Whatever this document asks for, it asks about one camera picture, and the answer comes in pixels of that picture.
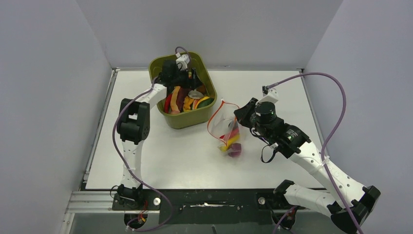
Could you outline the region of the dark purple plum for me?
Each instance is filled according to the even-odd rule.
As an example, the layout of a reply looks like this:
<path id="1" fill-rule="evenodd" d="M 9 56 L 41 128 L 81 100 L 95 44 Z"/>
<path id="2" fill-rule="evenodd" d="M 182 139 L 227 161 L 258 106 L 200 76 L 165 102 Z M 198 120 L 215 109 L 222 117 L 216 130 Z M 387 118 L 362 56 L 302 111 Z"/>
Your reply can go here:
<path id="1" fill-rule="evenodd" d="M 230 130 L 237 129 L 237 128 L 238 128 L 238 122 L 237 122 L 237 120 L 231 121 L 231 122 L 229 123 L 229 125 L 228 125 L 228 128 L 229 128 Z"/>

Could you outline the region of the clear zip bag orange zipper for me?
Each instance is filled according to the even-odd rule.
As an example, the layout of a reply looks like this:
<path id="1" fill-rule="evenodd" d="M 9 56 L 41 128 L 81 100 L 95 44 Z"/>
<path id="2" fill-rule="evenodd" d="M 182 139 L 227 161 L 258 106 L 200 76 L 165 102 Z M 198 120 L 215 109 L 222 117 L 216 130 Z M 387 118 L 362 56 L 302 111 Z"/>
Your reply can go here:
<path id="1" fill-rule="evenodd" d="M 239 109 L 239 106 L 237 104 L 227 102 L 224 99 L 222 99 L 218 109 L 212 114 L 211 118 L 209 119 L 207 123 L 207 131 L 213 138 L 216 139 L 217 149 L 220 145 L 227 142 L 227 140 L 219 139 L 219 137 L 231 132 L 231 130 L 228 128 L 228 125 L 231 121 L 237 120 L 234 115 L 234 111 L 237 109 Z M 242 145 L 242 150 L 243 150 L 245 129 L 239 123 L 238 123 L 238 128 L 239 128 L 240 138 L 237 141 L 237 143 L 240 143 Z M 226 152 L 220 151 L 220 153 L 224 156 L 228 156 L 227 151 Z"/>

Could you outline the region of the long yellow chili pepper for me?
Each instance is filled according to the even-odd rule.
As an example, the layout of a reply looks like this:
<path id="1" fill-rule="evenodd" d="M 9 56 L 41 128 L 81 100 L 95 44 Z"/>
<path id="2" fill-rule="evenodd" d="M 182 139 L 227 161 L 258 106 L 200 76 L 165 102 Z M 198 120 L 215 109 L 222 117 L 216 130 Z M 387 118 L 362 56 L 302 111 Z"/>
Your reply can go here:
<path id="1" fill-rule="evenodd" d="M 231 146 L 232 144 L 236 143 L 236 142 L 239 140 L 239 138 L 240 138 L 240 135 L 239 135 L 239 134 L 237 134 L 237 135 L 229 138 L 229 139 L 227 140 L 227 142 L 224 143 L 224 144 L 222 144 L 222 145 L 220 145 L 220 146 L 218 147 L 218 149 L 219 149 L 221 152 L 226 152 L 226 151 L 228 151 L 229 148 L 230 148 L 230 146 Z"/>

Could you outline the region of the purple red onion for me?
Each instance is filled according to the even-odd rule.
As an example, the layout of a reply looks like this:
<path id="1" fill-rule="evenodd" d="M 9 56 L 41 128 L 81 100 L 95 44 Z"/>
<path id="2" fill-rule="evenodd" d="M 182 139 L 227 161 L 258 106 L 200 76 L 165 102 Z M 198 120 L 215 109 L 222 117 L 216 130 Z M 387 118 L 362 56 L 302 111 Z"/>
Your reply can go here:
<path id="1" fill-rule="evenodd" d="M 233 143 L 227 150 L 227 155 L 230 157 L 238 157 L 242 153 L 242 145 L 240 143 Z"/>

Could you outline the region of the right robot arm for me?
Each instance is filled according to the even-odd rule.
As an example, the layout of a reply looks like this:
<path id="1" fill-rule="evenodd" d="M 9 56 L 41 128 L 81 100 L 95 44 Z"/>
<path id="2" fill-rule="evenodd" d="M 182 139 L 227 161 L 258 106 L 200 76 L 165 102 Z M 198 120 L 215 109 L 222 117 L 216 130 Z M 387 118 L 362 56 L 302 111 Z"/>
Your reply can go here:
<path id="1" fill-rule="evenodd" d="M 327 190 L 308 189 L 286 179 L 274 190 L 274 202 L 278 207 L 305 207 L 329 217 L 347 234 L 357 232 L 381 195 L 378 188 L 364 186 L 328 156 L 322 156 L 307 134 L 276 115 L 274 103 L 252 98 L 244 107 L 235 110 L 234 115 L 239 124 L 257 132 L 275 153 L 302 167 Z"/>

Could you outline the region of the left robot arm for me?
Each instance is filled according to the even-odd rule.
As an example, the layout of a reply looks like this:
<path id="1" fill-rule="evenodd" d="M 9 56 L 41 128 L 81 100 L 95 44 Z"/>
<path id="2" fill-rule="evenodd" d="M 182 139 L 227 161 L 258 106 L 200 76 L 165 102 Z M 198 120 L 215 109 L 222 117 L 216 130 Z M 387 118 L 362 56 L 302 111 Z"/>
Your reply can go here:
<path id="1" fill-rule="evenodd" d="M 177 86 L 196 89 L 198 80 L 189 76 L 189 61 L 166 60 L 151 86 L 133 99 L 123 99 L 114 123 L 112 141 L 123 162 L 123 174 L 117 187 L 118 201 L 142 207 L 145 205 L 141 179 L 141 158 L 144 141 L 150 133 L 150 111 Z"/>

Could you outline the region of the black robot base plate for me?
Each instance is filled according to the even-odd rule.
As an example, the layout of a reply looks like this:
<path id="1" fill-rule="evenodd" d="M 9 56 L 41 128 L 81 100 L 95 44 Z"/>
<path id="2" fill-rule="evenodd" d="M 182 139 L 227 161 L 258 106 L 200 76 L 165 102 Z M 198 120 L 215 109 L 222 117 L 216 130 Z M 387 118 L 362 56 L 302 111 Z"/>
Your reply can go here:
<path id="1" fill-rule="evenodd" d="M 143 189 L 132 195 L 128 189 L 110 191 L 112 210 L 124 212 L 131 230 L 151 224 L 270 225 L 291 208 L 273 189 L 163 189 L 162 195 Z"/>

